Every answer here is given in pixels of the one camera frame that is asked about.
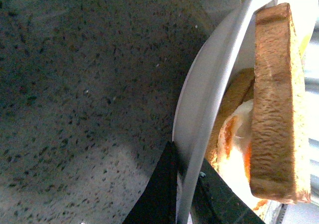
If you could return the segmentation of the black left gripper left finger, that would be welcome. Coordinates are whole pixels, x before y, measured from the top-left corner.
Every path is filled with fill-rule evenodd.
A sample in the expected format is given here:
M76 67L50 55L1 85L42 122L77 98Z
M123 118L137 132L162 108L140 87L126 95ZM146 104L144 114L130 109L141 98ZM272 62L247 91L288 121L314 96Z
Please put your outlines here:
M144 192L123 223L176 223L177 173L177 149L175 143L169 141Z

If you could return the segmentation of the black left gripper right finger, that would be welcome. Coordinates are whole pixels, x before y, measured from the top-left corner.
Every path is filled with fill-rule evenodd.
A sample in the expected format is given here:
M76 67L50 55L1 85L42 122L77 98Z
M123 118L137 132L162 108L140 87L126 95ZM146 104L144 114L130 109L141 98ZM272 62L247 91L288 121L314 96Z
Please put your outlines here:
M262 224L222 180L207 160L203 161L191 205L194 224Z

